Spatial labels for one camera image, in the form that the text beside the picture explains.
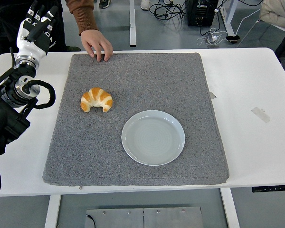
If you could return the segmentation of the person's hand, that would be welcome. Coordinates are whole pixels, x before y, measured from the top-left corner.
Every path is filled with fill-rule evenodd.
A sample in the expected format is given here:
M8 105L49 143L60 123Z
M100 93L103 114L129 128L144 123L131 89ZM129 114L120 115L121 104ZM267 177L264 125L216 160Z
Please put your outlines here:
M99 30L89 29L81 34L81 42L84 49L90 57L96 57L97 61L102 59L102 50L104 51L104 61L107 62L113 55L112 44L103 36Z

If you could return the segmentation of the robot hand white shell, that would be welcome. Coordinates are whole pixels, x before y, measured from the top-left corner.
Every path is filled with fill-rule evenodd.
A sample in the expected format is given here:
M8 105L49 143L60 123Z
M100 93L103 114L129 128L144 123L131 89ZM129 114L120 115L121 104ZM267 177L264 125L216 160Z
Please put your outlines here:
M57 12L58 6L46 10L37 0L33 1L19 27L17 58L31 56L35 60L40 60L48 53Z

